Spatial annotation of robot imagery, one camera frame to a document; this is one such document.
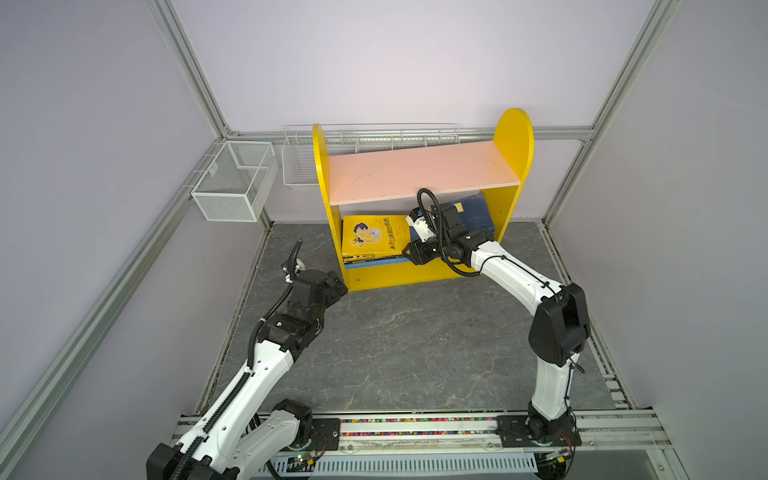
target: cartoon boy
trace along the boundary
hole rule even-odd
[[[366,243],[378,243],[382,240],[382,231],[376,228],[368,228],[364,223],[358,223],[352,229],[355,234],[352,238],[352,246],[362,248]]]

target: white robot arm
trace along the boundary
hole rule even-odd
[[[421,201],[432,200],[432,211]],[[525,265],[480,230],[468,231],[456,205],[441,208],[435,195],[422,188],[419,208],[408,215],[408,223],[419,235],[403,253],[414,264],[440,259],[462,276],[486,275],[522,303],[534,317],[528,342],[538,356],[536,389],[528,406],[528,421],[513,432],[539,445],[549,445],[560,436],[576,435],[568,395],[579,354],[590,335],[584,291],[576,284],[562,285]],[[474,271],[461,270],[463,264]]]
[[[147,480],[244,480],[265,463],[272,468],[270,458],[287,446],[310,445],[309,407],[286,399],[264,422],[257,415],[277,381],[323,331],[326,308],[347,293],[335,272],[304,270],[297,258],[300,246],[301,240],[283,264],[289,286],[253,329],[246,362],[174,447],[156,447],[147,460]],[[276,313],[285,300],[287,311]],[[243,435],[247,427],[250,432]],[[312,465],[312,458],[307,461]]]

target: bookshelf shelf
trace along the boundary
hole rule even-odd
[[[329,159],[329,204],[511,187],[520,179],[492,141],[377,151]]]
[[[493,141],[330,157],[323,129],[313,126],[315,167],[328,215],[339,268],[352,291],[455,278],[438,260],[345,269],[341,255],[339,205],[413,197],[419,188],[453,193],[480,190],[496,227],[504,237],[533,161],[533,127],[521,109],[507,110]]]

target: gray floor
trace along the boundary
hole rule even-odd
[[[327,225],[278,224],[268,240],[216,387],[246,358],[255,322],[285,288],[282,263],[296,239],[307,268],[337,270]],[[511,223],[504,248],[558,278],[535,223]],[[536,378],[531,316],[484,276],[347,294],[326,311],[326,328],[277,383],[262,410],[284,398],[315,412],[526,409]],[[571,390],[575,409],[614,403],[589,350]]]

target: wire basket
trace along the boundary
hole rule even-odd
[[[318,188],[312,125],[289,125],[283,130],[286,133],[283,142],[286,187]],[[323,125],[323,133],[331,156],[459,143],[456,124]]]
[[[226,141],[192,190],[206,219],[257,222],[277,176],[270,142]]]

